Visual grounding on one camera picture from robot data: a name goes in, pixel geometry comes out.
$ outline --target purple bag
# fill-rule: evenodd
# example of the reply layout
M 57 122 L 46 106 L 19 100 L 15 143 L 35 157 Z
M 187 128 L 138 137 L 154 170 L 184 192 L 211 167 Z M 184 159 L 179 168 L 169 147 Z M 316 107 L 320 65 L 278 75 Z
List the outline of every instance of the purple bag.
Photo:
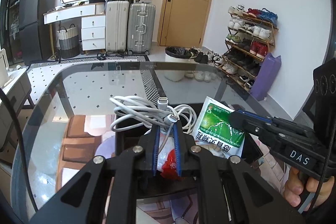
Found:
M 261 101 L 267 96 L 267 92 L 271 88 L 275 77 L 277 77 L 280 67 L 281 56 L 274 58 L 271 53 L 268 53 L 250 92 L 257 101 Z

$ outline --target refrigerator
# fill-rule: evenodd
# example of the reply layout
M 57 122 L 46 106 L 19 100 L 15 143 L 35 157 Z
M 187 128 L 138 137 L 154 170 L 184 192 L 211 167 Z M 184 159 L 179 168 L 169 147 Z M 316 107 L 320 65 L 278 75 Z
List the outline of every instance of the refrigerator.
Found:
M 52 55 L 49 25 L 44 24 L 43 14 L 53 8 L 55 0 L 20 0 L 19 31 L 26 66 Z

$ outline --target black garbage bag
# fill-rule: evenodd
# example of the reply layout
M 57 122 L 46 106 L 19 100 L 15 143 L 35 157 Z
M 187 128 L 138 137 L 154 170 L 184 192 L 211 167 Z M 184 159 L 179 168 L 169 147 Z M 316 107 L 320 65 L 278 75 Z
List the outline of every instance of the black garbage bag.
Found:
M 175 58 L 189 59 L 192 56 L 190 50 L 182 47 L 167 47 L 165 51 L 167 55 Z

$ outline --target white suitcase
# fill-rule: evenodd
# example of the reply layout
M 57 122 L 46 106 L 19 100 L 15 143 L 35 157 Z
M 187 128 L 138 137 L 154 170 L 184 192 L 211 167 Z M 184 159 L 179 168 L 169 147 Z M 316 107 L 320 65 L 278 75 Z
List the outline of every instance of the white suitcase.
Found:
M 105 46 L 109 52 L 126 50 L 128 6 L 128 1 L 107 2 Z

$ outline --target green packaging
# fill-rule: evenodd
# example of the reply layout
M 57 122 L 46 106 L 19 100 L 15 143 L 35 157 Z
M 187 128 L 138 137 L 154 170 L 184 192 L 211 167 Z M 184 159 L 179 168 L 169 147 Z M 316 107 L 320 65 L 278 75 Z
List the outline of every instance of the green packaging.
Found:
M 232 112 L 232 109 L 207 97 L 192 133 L 196 144 L 215 144 L 227 158 L 232 155 L 241 156 L 245 133 L 229 124 L 228 118 Z

